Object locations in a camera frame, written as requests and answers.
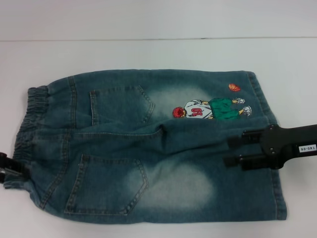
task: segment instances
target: embroidered patch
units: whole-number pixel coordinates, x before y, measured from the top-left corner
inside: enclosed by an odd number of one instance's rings
[[[233,92],[239,92],[241,88],[238,85],[235,85],[234,83],[229,84],[229,89]]]
[[[242,98],[215,98],[209,102],[195,99],[188,102],[185,107],[177,107],[173,110],[175,118],[201,118],[201,119],[238,119],[240,115],[249,117],[252,113],[250,106],[241,110],[231,109],[232,104],[244,104]]]

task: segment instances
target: white backdrop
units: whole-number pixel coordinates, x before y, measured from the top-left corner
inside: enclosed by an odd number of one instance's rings
[[[317,123],[317,38],[51,41],[317,36],[314,0],[25,2],[0,0],[0,151],[9,157],[25,115],[29,87],[104,69],[250,70],[282,127]],[[0,187],[1,234],[6,238],[316,237],[317,158],[288,161],[280,175],[288,206],[288,219],[283,222],[83,224],[41,211],[24,191]]]

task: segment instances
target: denim shorts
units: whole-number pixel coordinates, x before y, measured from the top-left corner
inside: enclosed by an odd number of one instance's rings
[[[48,213],[99,224],[286,219],[278,170],[222,161],[228,137],[276,123],[252,72],[107,70],[28,97],[13,158],[30,177],[4,186]]]

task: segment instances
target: size label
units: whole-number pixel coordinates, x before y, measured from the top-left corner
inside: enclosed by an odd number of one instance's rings
[[[305,145],[305,146],[299,146],[299,152],[310,152],[310,151],[316,151],[316,145]]]

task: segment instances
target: white jersey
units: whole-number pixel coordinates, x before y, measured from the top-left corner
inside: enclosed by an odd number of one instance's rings
[[[188,118],[210,118],[212,111],[209,104],[203,104],[202,100],[192,100],[185,107],[186,117]]]

